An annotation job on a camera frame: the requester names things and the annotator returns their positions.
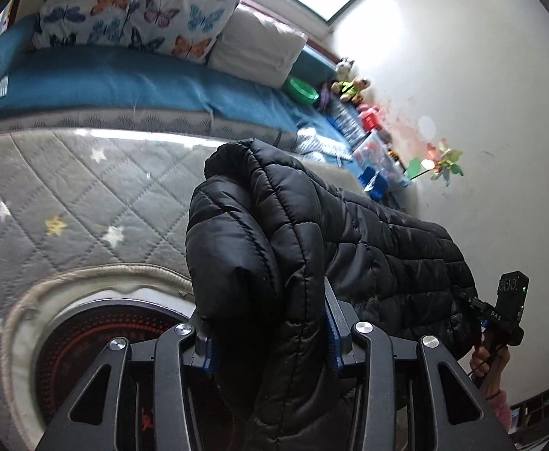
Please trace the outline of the pink sleeved right forearm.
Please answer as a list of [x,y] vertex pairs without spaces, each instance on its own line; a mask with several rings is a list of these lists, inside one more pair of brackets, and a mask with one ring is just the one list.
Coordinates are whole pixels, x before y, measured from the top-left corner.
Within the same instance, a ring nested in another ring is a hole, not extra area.
[[509,432],[512,422],[512,414],[511,408],[507,402],[506,392],[504,390],[499,390],[492,396],[487,397],[486,402],[489,404],[489,407],[492,409],[504,430]]

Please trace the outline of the person right hand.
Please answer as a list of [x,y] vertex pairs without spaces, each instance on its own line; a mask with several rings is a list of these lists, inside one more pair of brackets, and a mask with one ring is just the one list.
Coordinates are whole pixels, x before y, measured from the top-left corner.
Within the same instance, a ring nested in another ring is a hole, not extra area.
[[510,358],[510,351],[506,346],[501,346],[490,353],[483,345],[479,345],[471,354],[469,362],[471,376],[474,379],[482,379],[479,390],[486,399],[499,394],[502,372],[506,369]]

